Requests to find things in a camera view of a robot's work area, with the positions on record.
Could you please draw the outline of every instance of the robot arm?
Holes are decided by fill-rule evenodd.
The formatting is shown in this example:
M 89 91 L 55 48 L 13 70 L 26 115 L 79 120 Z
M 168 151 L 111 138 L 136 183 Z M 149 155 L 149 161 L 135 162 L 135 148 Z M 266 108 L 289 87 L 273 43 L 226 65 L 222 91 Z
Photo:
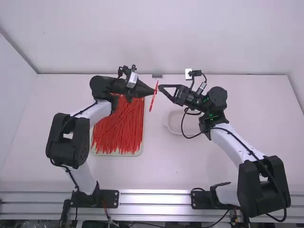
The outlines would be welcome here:
M 101 190 L 86 162 L 90 150 L 90 128 L 116 110 L 118 97 L 125 95 L 128 102 L 154 94 L 154 89 L 138 79 L 136 66 L 119 67 L 118 78 L 94 76 L 90 81 L 95 102 L 89 107 L 71 114 L 58 113 L 51 125 L 46 156 L 55 166 L 66 170 L 77 191 L 63 205 L 60 227 L 65 227 L 67 212 L 76 208 L 117 208 L 119 191 Z M 66 135 L 73 133 L 72 138 Z M 109 223 L 114 223 L 107 215 Z
M 200 70 L 185 71 L 186 80 L 194 80 L 195 76 L 201 75 Z M 199 117 L 200 133 L 217 144 L 238 167 L 237 186 L 230 182 L 211 186 L 209 193 L 193 194 L 195 197 L 192 196 L 191 202 L 209 202 L 212 208 L 218 209 L 226 209 L 227 205 L 240 206 L 251 218 L 280 209 L 284 209 L 286 214 L 286 208 L 290 207 L 291 200 L 283 162 L 277 156 L 265 156 L 236 133 L 224 114 L 227 108 L 227 91 L 216 86 L 206 95 L 202 95 L 206 84 L 207 79 L 197 91 L 192 91 L 193 83 L 191 88 L 184 85 L 158 87 L 173 103 L 188 107 L 184 116 L 188 109 L 203 113 L 203 116 Z M 165 90 L 168 87 L 175 88 L 173 96 Z M 267 181 L 261 181 L 260 175 L 266 177 Z M 204 209 L 208 205 L 205 203 L 198 207 L 197 204 L 192 204 L 192 208 Z

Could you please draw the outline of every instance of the white backdrop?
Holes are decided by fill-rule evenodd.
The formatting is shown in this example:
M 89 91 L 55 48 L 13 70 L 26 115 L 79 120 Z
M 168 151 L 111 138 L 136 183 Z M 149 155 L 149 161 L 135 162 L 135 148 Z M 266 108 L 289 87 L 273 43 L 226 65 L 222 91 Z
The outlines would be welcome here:
M 37 74 L 0 34 L 0 170 Z
M 0 0 L 40 73 L 287 73 L 304 105 L 302 0 Z

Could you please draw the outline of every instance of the wire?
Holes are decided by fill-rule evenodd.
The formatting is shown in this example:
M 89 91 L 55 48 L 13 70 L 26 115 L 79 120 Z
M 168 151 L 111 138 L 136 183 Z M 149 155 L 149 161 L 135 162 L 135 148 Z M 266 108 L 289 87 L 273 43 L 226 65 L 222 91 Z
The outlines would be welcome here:
M 228 134 L 230 134 L 233 138 L 235 138 L 247 151 L 249 151 L 249 153 L 257 160 L 257 162 L 263 167 L 263 169 L 265 170 L 265 172 L 267 173 L 268 177 L 270 178 L 270 180 L 272 181 L 272 183 L 274 184 L 277 192 L 279 193 L 279 195 L 281 196 L 281 199 L 282 199 L 282 202 L 283 202 L 283 205 L 284 205 L 284 215 L 283 215 L 283 218 L 282 219 L 277 219 L 275 217 L 273 217 L 272 215 L 266 213 L 267 216 L 269 216 L 270 218 L 274 219 L 275 221 L 277 222 L 284 222 L 286 220 L 286 217 L 287 217 L 287 209 L 286 209 L 286 203 L 285 203 L 285 200 L 284 200 L 284 197 L 283 197 L 283 193 L 281 192 L 281 190 L 279 189 L 276 181 L 275 181 L 275 178 L 272 176 L 272 174 L 269 172 L 269 170 L 264 166 L 264 164 L 261 162 L 261 160 L 253 153 L 252 150 L 250 150 L 242 141 L 240 141 L 231 131 L 225 129 L 225 128 L 221 128 L 221 127 L 213 127 L 211 128 L 210 130 L 212 129 L 220 129 L 220 130 L 223 130 L 225 132 L 227 132 Z
M 61 127 L 61 129 L 59 130 L 58 134 L 56 135 L 56 137 L 54 138 L 55 140 L 58 139 L 58 137 L 60 136 L 61 132 L 63 131 L 63 129 L 65 128 L 65 126 L 70 123 L 72 120 L 74 120 L 74 117 L 76 117 L 79 114 L 82 114 L 83 112 L 85 112 L 86 110 L 88 110 L 89 108 L 92 108 L 94 105 L 98 104 L 98 101 L 95 100 L 95 102 L 93 104 L 91 104 L 90 106 L 86 107 L 85 109 L 79 111 L 78 113 L 74 114 L 71 116 L 71 118 L 68 119 L 68 121 L 65 122 L 65 124 Z
M 77 221 L 77 216 L 78 216 L 78 207 L 76 207 L 76 215 L 74 221 Z
M 136 221 L 134 221 L 131 225 L 129 225 L 128 228 L 131 228 L 135 224 L 135 222 Z
M 183 128 L 182 128 L 182 126 L 183 126 L 183 123 L 184 123 L 184 119 L 185 119 L 185 116 L 186 116 L 186 114 L 187 114 L 187 111 L 189 110 L 189 108 L 186 108 L 187 110 L 184 112 L 184 115 L 182 116 L 182 119 L 181 119 L 181 125 L 180 125 L 180 129 L 181 129 L 181 133 L 182 133 L 182 135 L 186 138 L 186 139 L 193 139 L 193 138 L 195 138 L 195 137 L 197 137 L 197 136 L 199 136 L 200 134 L 202 134 L 202 132 L 200 132 L 200 133 L 197 133 L 196 135 L 193 135 L 193 136 L 186 136 L 185 135 L 185 133 L 184 133 L 184 130 L 183 130 Z
M 180 129 L 181 129 L 182 135 L 183 135 L 186 139 L 193 139 L 193 138 L 199 136 L 200 134 L 203 134 L 203 132 L 197 133 L 196 135 L 193 135 L 193 136 L 186 136 L 186 135 L 185 135 L 182 126 L 183 126 L 183 124 L 184 124 L 184 119 L 185 119 L 186 114 L 189 114 L 189 113 L 187 113 L 187 111 L 188 111 L 189 109 L 190 109 L 189 107 L 188 107 L 188 108 L 185 108 L 185 112 L 184 112 L 184 115 L 182 116 L 181 123 L 180 123 L 180 124 L 181 124 L 181 125 L 180 125 Z
M 52 165 L 66 169 L 66 172 L 70 176 L 72 182 L 75 184 L 75 188 L 77 189 L 77 191 L 79 191 L 79 185 L 76 183 L 76 180 L 74 179 L 74 177 L 71 173 L 71 170 L 65 165 L 59 165 L 59 164 L 54 163 L 54 161 L 51 158 L 49 160 L 51 161 Z
M 206 75 L 202 72 L 201 73 L 203 76 L 204 76 L 204 78 L 205 78 L 205 83 L 207 84 L 207 77 L 206 77 Z
M 213 224 L 211 224 L 211 225 L 209 225 L 209 226 L 206 226 L 206 227 L 193 227 L 193 228 L 210 228 L 210 227 L 213 227 L 213 226 L 215 226 L 216 224 L 218 224 L 221 220 L 223 220 L 223 218 L 227 215 L 227 213 L 230 211 L 231 209 L 228 209 L 228 210 L 226 210 L 226 212 L 225 212 L 225 214 L 223 214 L 223 216 L 218 220 L 218 221 L 216 221 L 215 223 L 213 223 Z
M 193 88 L 193 86 L 194 86 L 194 83 L 195 83 L 195 81 L 194 81 L 194 76 L 192 76 L 192 83 L 191 83 L 191 86 L 190 86 L 190 90 L 192 90 L 192 88 Z
M 148 226 L 152 226 L 152 227 L 159 227 L 159 228 L 165 228 L 163 226 L 159 226 L 159 225 L 155 225 L 155 224 L 151 224 L 151 223 L 147 223 L 147 222 L 133 222 L 131 226 L 133 226 L 134 224 L 144 224 L 144 225 L 148 225 Z
M 194 188 L 194 189 L 192 189 L 191 190 L 191 192 L 193 192 L 194 190 L 201 190 L 201 191 L 205 191 L 204 189 L 202 189 L 202 188 Z
M 106 208 L 105 200 L 102 200 L 102 203 L 103 203 L 103 206 L 104 206 L 104 212 L 105 212 L 104 214 L 105 214 L 106 218 L 109 220 L 111 217 L 108 214 L 108 210 Z
M 198 113 L 186 113 L 187 115 L 200 115 L 202 112 L 198 112 Z

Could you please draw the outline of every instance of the black mounting bracket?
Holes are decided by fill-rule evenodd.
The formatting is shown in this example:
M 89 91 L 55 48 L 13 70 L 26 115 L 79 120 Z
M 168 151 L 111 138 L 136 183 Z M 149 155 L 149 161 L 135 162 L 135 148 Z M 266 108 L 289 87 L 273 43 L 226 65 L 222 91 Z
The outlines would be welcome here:
M 81 191 L 73 191 L 71 199 L 66 199 L 63 203 L 60 228 L 64 228 L 67 222 L 67 214 L 70 208 L 118 208 L 118 190 L 100 190 L 98 182 L 92 195 L 86 195 Z
M 92 195 L 86 195 L 84 192 L 73 191 L 71 197 L 72 208 L 118 208 L 119 191 L 101 190 L 97 182 Z
M 230 182 L 216 184 L 210 187 L 210 191 L 192 190 L 191 191 L 191 207 L 194 210 L 199 209 L 234 209 L 236 206 L 230 204 L 222 204 L 219 202 L 216 188 L 224 186 Z

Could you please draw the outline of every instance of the red cable tie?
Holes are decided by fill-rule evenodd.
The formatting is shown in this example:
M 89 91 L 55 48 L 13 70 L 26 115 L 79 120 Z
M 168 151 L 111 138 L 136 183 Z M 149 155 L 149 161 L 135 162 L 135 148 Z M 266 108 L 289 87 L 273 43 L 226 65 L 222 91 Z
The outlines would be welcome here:
M 152 111 L 152 107 L 153 107 L 153 104 L 154 104 L 154 99 L 155 99 L 155 96 L 156 96 L 156 94 L 157 94 L 157 86 L 158 86 L 158 80 L 157 80 L 157 82 L 156 82 L 154 94 L 153 94 L 153 97 L 152 97 L 152 100 L 151 100 L 151 104 L 150 104 L 150 108 L 149 108 L 149 112 Z

